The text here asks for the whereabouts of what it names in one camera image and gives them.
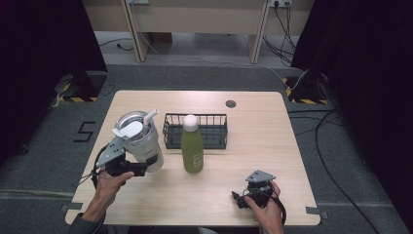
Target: black cable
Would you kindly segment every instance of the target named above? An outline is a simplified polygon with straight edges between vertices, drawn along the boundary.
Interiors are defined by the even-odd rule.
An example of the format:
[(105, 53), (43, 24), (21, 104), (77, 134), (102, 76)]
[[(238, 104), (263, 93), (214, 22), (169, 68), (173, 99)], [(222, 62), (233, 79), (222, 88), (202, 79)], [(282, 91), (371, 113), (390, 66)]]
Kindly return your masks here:
[(105, 43), (103, 43), (103, 44), (99, 44), (99, 46), (104, 46), (104, 45), (106, 45), (106, 44), (109, 44), (109, 43), (115, 42), (115, 41), (125, 41), (125, 40), (131, 40), (131, 38), (118, 38), (118, 39), (114, 39), (114, 40), (107, 41), (107, 42), (105, 42)]
[[(333, 123), (333, 122), (330, 122), (331, 120), (326, 120), (324, 123), (322, 123), (322, 125), (323, 125), (323, 124), (327, 124), (326, 122), (329, 122), (330, 124), (334, 124), (334, 125), (337, 125), (337, 126), (344, 126), (344, 125), (339, 125), (339, 124), (335, 124), (335, 123)], [(309, 133), (309, 132), (315, 130), (316, 128), (317, 128), (317, 127), (312, 128), (312, 129), (310, 129), (310, 130), (306, 130), (306, 131), (304, 131), (304, 132), (301, 132), (301, 133), (299, 133), (299, 134), (296, 134), (295, 136), (297, 137), (297, 136), (300, 136), (300, 135)]]
[(277, 18), (279, 19), (280, 25), (282, 26), (282, 31), (284, 32), (284, 40), (286, 40), (286, 41), (289, 43), (289, 45), (290, 45), (292, 48), (295, 49), (295, 45), (294, 45), (294, 43), (292, 42), (291, 37), (289, 36), (289, 32), (287, 32), (287, 30), (285, 29), (285, 27), (284, 27), (284, 25), (283, 25), (283, 23), (282, 23), (282, 19), (281, 19), (280, 16), (279, 16), (279, 12), (277, 12), (277, 8), (278, 8), (278, 7), (275, 7), (274, 9), (275, 9), (275, 11), (276, 11), (276, 16), (277, 16)]
[(291, 5), (289, 2), (286, 2), (286, 34), (288, 36), (292, 51), (295, 52), (295, 44), (291, 39), (291, 33), (289, 32), (289, 24), (291, 23)]
[(264, 39), (264, 42), (267, 44), (268, 48), (270, 49), (270, 51), (271, 51), (272, 53), (276, 54), (278, 57), (280, 57), (280, 59), (282, 60), (282, 63), (283, 63), (283, 60), (287, 61), (288, 63), (291, 63), (291, 60), (282, 54), (282, 49), (279, 49), (279, 48), (275, 47), (273, 44), (271, 44), (271, 43), (268, 41), (268, 39), (267, 39), (266, 36), (263, 36), (263, 39)]
[(72, 182), (72, 186), (73, 187), (78, 187), (79, 185), (81, 185), (82, 183), (84, 183), (89, 177), (91, 177), (92, 174), (88, 174), (88, 175), (84, 175), (81, 177), (81, 179), (83, 179), (82, 181), (79, 182), (79, 179), (76, 179), (76, 181)]
[(103, 153), (103, 151), (106, 149), (107, 145), (103, 146), (103, 147), (100, 149), (100, 151), (99, 151), (99, 152), (97, 153), (97, 155), (96, 155), (96, 158), (94, 159), (94, 169), (91, 171), (91, 176), (92, 176), (91, 180), (92, 180), (92, 182), (94, 183), (94, 188), (97, 188), (97, 180), (98, 180), (99, 173), (100, 173), (100, 172), (103, 172), (103, 171), (106, 171), (105, 169), (104, 169), (104, 170), (97, 171), (98, 167), (97, 167), (96, 164), (97, 164), (97, 161), (99, 161), (100, 155), (101, 155), (101, 154)]
[(293, 114), (293, 113), (307, 113), (307, 112), (329, 112), (329, 111), (333, 111), (335, 109), (328, 109), (328, 110), (291, 110), (288, 111), (288, 114)]
[(335, 109), (329, 111), (324, 117), (322, 117), (322, 119), (319, 121), (319, 124), (316, 127), (315, 138), (316, 138), (316, 148), (317, 148), (317, 153), (319, 154), (319, 159), (321, 160), (322, 166), (324, 167), (325, 171), (327, 172), (328, 176), (331, 178), (333, 183), (337, 186), (337, 188), (341, 191), (341, 193), (343, 193), (343, 195), (353, 204), (353, 206), (358, 210), (358, 212), (364, 217), (364, 219), (368, 222), (368, 224), (371, 226), (371, 228), (374, 230), (374, 232), (378, 234), (379, 231), (376, 229), (376, 227), (373, 225), (373, 223), (370, 221), (370, 219), (367, 217), (367, 215), (365, 215), (365, 213), (359, 208), (359, 206), (353, 201), (353, 199), (349, 195), (347, 195), (347, 193), (340, 187), (338, 182), (331, 175), (331, 172), (327, 168), (327, 166), (325, 165), (324, 159), (322, 158), (321, 152), (319, 150), (319, 126), (321, 126), (322, 122), (324, 122), (324, 120), (327, 118), (327, 116), (330, 115), (331, 113), (333, 113), (334, 111), (335, 111)]
[[(289, 117), (290, 119), (314, 119), (314, 120), (321, 120), (320, 118), (316, 118), (316, 117), (310, 117), (310, 116), (295, 116), (295, 117)], [(332, 124), (332, 125), (336, 125), (336, 126), (344, 126), (343, 124), (337, 124), (332, 122), (332, 120), (338, 119), (341, 117), (335, 117), (329, 120), (325, 120), (326, 123), (328, 124)]]
[(115, 90), (115, 87), (116, 87), (115, 84), (109, 84), (109, 85), (107, 85), (107, 86), (112, 87), (112, 89), (111, 89), (108, 93), (106, 93), (106, 94), (104, 94), (102, 91), (100, 91), (100, 94), (103, 95), (104, 97), (107, 97), (108, 95), (112, 94), (112, 92)]
[(120, 49), (123, 49), (124, 51), (131, 51), (131, 50), (133, 50), (133, 47), (132, 48), (130, 48), (130, 49), (125, 49), (123, 46), (121, 46), (121, 44), (116, 44), (116, 46), (118, 46), (118, 48), (120, 48)]
[[(270, 41), (268, 40), (267, 36), (263, 36), (262, 38), (264, 39), (264, 41), (265, 41), (265, 43), (267, 44), (267, 46), (270, 47), (270, 49), (273, 49), (273, 50), (275, 50), (275, 51), (277, 51), (277, 52), (280, 52), (280, 51), (282, 50), (282, 49), (277, 48), (277, 47), (274, 46), (273, 44), (271, 44)], [(291, 56), (294, 55), (293, 53), (290, 53), (290, 52), (286, 52), (286, 51), (283, 51), (283, 52), (284, 52), (285, 54), (288, 54), (288, 55), (291, 55)]]
[(282, 201), (280, 201), (279, 195), (276, 193), (276, 191), (274, 191), (274, 189), (272, 189), (273, 193), (276, 194), (277, 197), (273, 197), (270, 196), (266, 193), (261, 193), (262, 195), (265, 195), (268, 198), (271, 198), (276, 204), (277, 206), (279, 206), (280, 210), (282, 210), (282, 226), (285, 225), (285, 221), (286, 221), (286, 209), (285, 206), (283, 205)]

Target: metal bracket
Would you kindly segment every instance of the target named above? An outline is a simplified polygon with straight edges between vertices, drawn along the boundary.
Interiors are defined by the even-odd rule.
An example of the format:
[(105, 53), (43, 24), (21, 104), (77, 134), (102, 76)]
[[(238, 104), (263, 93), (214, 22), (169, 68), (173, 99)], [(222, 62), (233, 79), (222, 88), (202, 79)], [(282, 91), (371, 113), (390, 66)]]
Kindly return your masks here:
[(97, 168), (103, 167), (107, 162), (121, 156), (125, 153), (125, 149), (122, 146), (118, 137), (114, 137), (109, 144), (106, 146), (106, 149), (100, 154), (99, 159), (96, 163)]
[(262, 182), (262, 181), (267, 181), (267, 180), (272, 180), (276, 178), (274, 175), (264, 173), (259, 170), (255, 170), (251, 175), (249, 175), (245, 181), (247, 182)]

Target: gray carpet floor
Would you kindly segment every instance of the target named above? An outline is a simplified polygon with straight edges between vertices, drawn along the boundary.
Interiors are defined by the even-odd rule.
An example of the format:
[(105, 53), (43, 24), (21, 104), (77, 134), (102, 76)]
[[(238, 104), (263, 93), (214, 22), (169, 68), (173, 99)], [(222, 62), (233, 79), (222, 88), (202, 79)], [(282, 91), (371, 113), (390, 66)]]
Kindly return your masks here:
[[(322, 213), (314, 227), (286, 227), (286, 233), (374, 233), (360, 212), (332, 182), (321, 163), (314, 128), (334, 105), (288, 101), (282, 81), (265, 68), (208, 66), (108, 65), (108, 76), (95, 102), (62, 101), (51, 109), (28, 143), (29, 152), (15, 155), (0, 168), (1, 233), (65, 233), (65, 211), (76, 191), (97, 134), (114, 94), (119, 90), (203, 90), (280, 92), (290, 111), (304, 165)], [(277, 70), (281, 77), (297, 76), (293, 69)], [(342, 189), (363, 210), (380, 233), (408, 233), (377, 178), (364, 165), (356, 144), (336, 111), (320, 126), (322, 159)], [(78, 134), (82, 123), (90, 122)], [(122, 226), (110, 233), (127, 233)]]

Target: human hand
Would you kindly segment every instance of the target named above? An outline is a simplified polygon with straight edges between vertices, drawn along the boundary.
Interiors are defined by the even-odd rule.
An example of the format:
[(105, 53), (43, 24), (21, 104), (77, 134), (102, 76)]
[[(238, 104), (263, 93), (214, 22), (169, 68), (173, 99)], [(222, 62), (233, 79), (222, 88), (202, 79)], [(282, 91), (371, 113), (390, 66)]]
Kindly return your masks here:
[[(271, 186), (273, 187), (272, 196), (279, 197), (280, 196), (280, 189), (275, 182), (272, 180)], [(282, 234), (282, 212), (273, 199), (268, 199), (267, 206), (265, 208), (259, 208), (252, 198), (245, 196), (245, 202), (251, 207), (252, 211), (255, 213), (255, 221), (258, 221), (260, 226), (264, 228), (264, 230), (268, 234)]]
[(82, 219), (99, 222), (107, 208), (115, 201), (116, 194), (125, 182), (133, 177), (133, 172), (123, 173), (113, 177), (107, 171), (101, 170), (98, 174), (96, 192)]

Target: power cord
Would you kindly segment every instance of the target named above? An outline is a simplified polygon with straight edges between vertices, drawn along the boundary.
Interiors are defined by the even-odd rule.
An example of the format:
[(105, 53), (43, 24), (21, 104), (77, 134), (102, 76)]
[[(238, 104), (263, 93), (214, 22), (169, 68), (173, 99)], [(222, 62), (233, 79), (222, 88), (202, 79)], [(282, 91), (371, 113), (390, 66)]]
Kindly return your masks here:
[(122, 49), (122, 50), (124, 50), (124, 51), (131, 51), (131, 50), (133, 50), (133, 47), (132, 48), (130, 48), (130, 49), (126, 49), (126, 48), (124, 48), (123, 46), (121, 46), (121, 44), (116, 44), (116, 46), (119, 48), (119, 49)]
[(105, 43), (99, 44), (99, 46), (104, 46), (106, 44), (109, 44), (109, 43), (115, 42), (115, 41), (126, 41), (126, 40), (131, 40), (131, 38), (118, 38), (118, 39), (110, 40), (110, 41), (107, 41)]
[(327, 109), (327, 110), (324, 110), (324, 109), (321, 109), (321, 110), (291, 110), (291, 111), (288, 111), (287, 113), (292, 114), (292, 113), (308, 113), (308, 112), (330, 112), (330, 111), (333, 111), (333, 110), (335, 110), (335, 109)]
[(282, 47), (283, 47), (284, 42), (287, 41), (288, 44), (291, 46), (292, 51), (295, 52), (295, 44), (292, 41), (291, 35), (289, 33), (289, 25), (290, 25), (290, 22), (291, 22), (291, 6), (290, 6), (289, 2), (285, 3), (286, 21), (287, 21), (286, 29), (284, 27), (284, 24), (282, 23), (282, 19), (280, 18), (278, 11), (277, 11), (278, 7), (279, 7), (279, 1), (275, 1), (274, 2), (274, 10), (275, 10), (276, 16), (277, 16), (277, 18), (280, 22), (280, 25), (282, 26), (282, 31), (284, 32), (284, 39), (283, 39), (283, 42), (282, 42)]
[(293, 55), (293, 53), (290, 52), (285, 52), (282, 49), (277, 48), (276, 46), (274, 46), (273, 44), (270, 43), (270, 41), (268, 40), (267, 36), (263, 36), (262, 39), (264, 40), (265, 44), (267, 45), (267, 47), (270, 49), (270, 51), (272, 53), (274, 53), (275, 55), (277, 55), (278, 57), (280, 57), (280, 59), (282, 60), (282, 64), (284, 64), (285, 66), (290, 67), (290, 65), (285, 64), (283, 62), (283, 60), (285, 60), (286, 62), (291, 64), (291, 60), (289, 58), (287, 58), (285, 55), (283, 55), (282, 53), (288, 54), (288, 55)]
[(338, 182), (335, 180), (335, 178), (332, 176), (330, 170), (327, 168), (325, 165), (324, 159), (322, 158), (321, 151), (319, 150), (319, 126), (324, 122), (324, 120), (327, 118), (328, 115), (336, 111), (335, 109), (330, 110), (322, 119), (319, 121), (319, 124), (316, 126), (316, 148), (317, 148), (317, 153), (319, 154), (319, 159), (321, 160), (322, 166), (324, 167), (325, 171), (327, 172), (328, 176), (331, 178), (333, 183), (336, 185), (336, 187), (341, 191), (341, 193), (353, 204), (353, 206), (358, 210), (358, 212), (364, 217), (364, 219), (368, 222), (368, 224), (371, 226), (371, 228), (374, 230), (375, 233), (379, 234), (379, 231), (377, 228), (374, 226), (374, 224), (371, 222), (371, 220), (367, 217), (367, 215), (359, 208), (359, 206), (353, 201), (353, 199), (341, 188), (341, 186), (338, 184)]
[[(332, 119), (330, 119), (330, 120), (326, 120), (323, 124), (327, 124), (326, 122), (328, 122), (329, 124), (332, 124), (332, 125), (344, 126), (343, 124), (336, 124), (336, 123), (332, 122), (332, 120), (335, 120), (335, 119), (337, 119), (337, 118), (340, 118), (340, 117), (336, 117), (336, 118), (332, 118)], [(295, 136), (297, 137), (297, 136), (300, 136), (300, 135), (309, 133), (309, 132), (311, 132), (311, 131), (313, 131), (313, 130), (315, 130), (315, 129), (316, 129), (316, 128), (312, 128), (312, 129), (310, 129), (310, 130), (306, 130), (306, 131), (304, 131), (304, 132), (301, 132), (301, 133), (299, 133), (299, 134), (296, 134)]]
[[(289, 117), (290, 119), (311, 119), (311, 120), (321, 120), (320, 118), (316, 118), (316, 117), (310, 117), (310, 116), (295, 116), (295, 117)], [(341, 117), (335, 117), (329, 120), (324, 120), (323, 124), (332, 124), (332, 125), (336, 125), (336, 126), (344, 126), (344, 124), (338, 124), (333, 122), (333, 120), (336, 119), (340, 119)]]

